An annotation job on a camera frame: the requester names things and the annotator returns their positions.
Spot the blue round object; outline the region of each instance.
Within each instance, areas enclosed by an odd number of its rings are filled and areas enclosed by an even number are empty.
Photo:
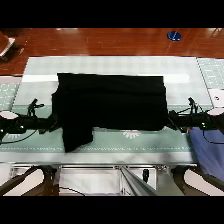
[[[167,34],[167,37],[172,40],[172,41],[179,41],[181,40],[181,34],[176,32],[176,31],[172,31],[172,32],[169,32]]]

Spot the black t-shirt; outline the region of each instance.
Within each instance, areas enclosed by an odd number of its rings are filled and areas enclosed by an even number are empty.
[[[93,141],[92,128],[161,130],[168,118],[162,76],[58,73],[52,113],[65,151]]]

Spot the black fabric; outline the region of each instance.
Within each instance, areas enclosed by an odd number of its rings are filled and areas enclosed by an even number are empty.
[[[92,128],[159,131],[167,121],[162,76],[58,73],[52,113],[65,151],[93,141]]]

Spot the blue cloth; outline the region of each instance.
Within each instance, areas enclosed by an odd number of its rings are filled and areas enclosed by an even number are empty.
[[[224,142],[224,135],[219,130],[205,131],[205,139],[200,128],[193,128],[189,134],[202,171],[224,181],[224,144],[206,141]]]

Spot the reddish-brown wooden surface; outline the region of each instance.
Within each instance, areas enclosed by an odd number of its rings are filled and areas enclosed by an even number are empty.
[[[221,28],[1,28],[19,49],[0,61],[0,75],[22,74],[30,56],[146,55],[224,58]],[[169,31],[182,40],[172,42]]]

